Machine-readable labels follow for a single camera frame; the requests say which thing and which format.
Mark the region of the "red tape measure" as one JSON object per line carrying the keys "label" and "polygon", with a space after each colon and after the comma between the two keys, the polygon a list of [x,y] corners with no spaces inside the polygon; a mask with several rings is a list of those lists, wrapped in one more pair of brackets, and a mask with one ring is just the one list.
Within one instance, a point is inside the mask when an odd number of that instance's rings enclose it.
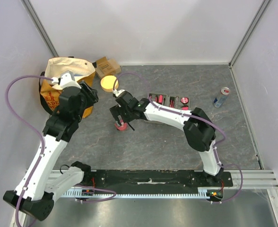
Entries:
{"label": "red tape measure", "polygon": [[119,131],[125,131],[127,129],[127,124],[123,120],[120,120],[120,124],[116,122],[115,127]]}

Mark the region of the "red black pliers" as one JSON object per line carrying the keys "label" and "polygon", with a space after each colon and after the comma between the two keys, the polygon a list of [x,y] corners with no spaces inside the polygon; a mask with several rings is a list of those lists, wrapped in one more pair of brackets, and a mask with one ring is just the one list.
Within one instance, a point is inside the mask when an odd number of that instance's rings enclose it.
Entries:
{"label": "red black pliers", "polygon": [[149,98],[150,98],[152,101],[155,101],[156,103],[158,102],[158,95],[149,94]]}

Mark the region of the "small red screwdriver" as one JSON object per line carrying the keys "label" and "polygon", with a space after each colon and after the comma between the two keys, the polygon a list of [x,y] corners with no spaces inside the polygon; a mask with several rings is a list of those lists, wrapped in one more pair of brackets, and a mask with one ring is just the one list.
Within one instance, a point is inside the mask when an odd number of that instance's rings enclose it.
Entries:
{"label": "small red screwdriver", "polygon": [[159,104],[162,104],[163,103],[163,95],[159,95],[159,98],[158,98],[158,103]]}

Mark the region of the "red utility knife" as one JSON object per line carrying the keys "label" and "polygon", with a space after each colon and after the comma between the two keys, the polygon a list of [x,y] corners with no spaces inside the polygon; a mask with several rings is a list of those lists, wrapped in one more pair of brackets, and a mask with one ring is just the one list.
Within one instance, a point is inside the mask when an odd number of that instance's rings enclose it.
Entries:
{"label": "red utility knife", "polygon": [[169,105],[171,108],[174,108],[174,97],[171,96],[170,97],[170,105]]}

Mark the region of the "grey plastic tool case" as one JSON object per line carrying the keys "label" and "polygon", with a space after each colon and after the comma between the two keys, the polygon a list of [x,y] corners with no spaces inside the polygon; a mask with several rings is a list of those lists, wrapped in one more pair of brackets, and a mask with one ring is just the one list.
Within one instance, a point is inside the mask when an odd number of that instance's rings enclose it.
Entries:
{"label": "grey plastic tool case", "polygon": [[180,95],[149,92],[144,114],[148,121],[176,124],[180,118],[191,115],[190,98]]}

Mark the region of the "red black hex key set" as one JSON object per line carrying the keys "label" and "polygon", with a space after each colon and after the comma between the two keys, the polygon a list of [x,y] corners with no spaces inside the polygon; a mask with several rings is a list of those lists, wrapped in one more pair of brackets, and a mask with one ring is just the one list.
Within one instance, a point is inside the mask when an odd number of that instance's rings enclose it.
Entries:
{"label": "red black hex key set", "polygon": [[189,110],[189,107],[188,106],[182,106],[181,109],[182,110]]}

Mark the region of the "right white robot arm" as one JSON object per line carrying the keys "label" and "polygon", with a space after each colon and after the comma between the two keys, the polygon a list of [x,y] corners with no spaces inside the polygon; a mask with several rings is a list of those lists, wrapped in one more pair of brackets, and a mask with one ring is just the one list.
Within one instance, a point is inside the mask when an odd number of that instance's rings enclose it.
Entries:
{"label": "right white robot arm", "polygon": [[114,90],[117,105],[110,108],[116,123],[130,124],[133,120],[160,122],[184,132],[188,145],[197,151],[203,163],[205,183],[217,185],[223,175],[224,167],[216,152],[216,135],[219,128],[214,125],[200,108],[178,110],[143,98],[140,101],[126,90]]}

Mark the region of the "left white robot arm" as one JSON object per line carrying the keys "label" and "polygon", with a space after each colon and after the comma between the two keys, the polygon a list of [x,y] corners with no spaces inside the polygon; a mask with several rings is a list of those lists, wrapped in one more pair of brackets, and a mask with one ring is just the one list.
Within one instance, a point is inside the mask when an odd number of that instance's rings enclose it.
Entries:
{"label": "left white robot arm", "polygon": [[62,90],[59,105],[45,124],[40,135],[42,142],[23,180],[14,190],[3,195],[6,203],[16,211],[43,221],[67,190],[77,184],[90,184],[90,166],[79,161],[51,183],[47,181],[59,155],[78,129],[84,110],[97,102],[97,91],[84,81]]}

